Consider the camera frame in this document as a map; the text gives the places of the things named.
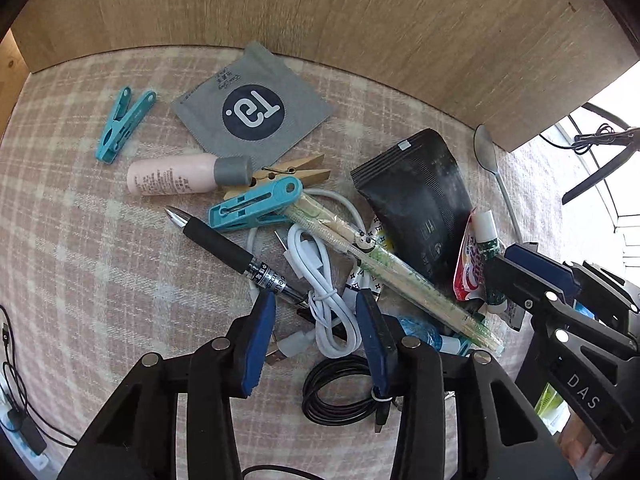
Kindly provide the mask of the right hand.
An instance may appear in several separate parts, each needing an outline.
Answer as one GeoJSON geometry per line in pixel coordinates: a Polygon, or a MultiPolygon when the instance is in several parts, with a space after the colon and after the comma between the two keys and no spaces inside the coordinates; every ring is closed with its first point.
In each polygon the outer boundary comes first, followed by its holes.
{"type": "Polygon", "coordinates": [[[558,445],[578,479],[597,479],[612,458],[574,412],[570,412],[558,445]]]}

